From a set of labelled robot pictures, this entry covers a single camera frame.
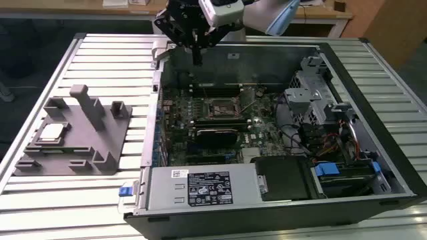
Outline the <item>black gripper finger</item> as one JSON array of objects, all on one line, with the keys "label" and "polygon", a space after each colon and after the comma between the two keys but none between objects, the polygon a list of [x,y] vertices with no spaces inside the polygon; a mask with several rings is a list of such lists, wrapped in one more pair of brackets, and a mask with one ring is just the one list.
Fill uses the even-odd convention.
[{"label": "black gripper finger", "polygon": [[192,64],[197,66],[197,41],[193,30],[181,30],[164,8],[153,20],[154,26],[168,36],[169,40],[178,46],[190,51]]},{"label": "black gripper finger", "polygon": [[225,24],[220,27],[209,29],[209,27],[202,27],[196,30],[196,65],[202,64],[201,50],[212,48],[224,36],[234,31],[234,23]]}]

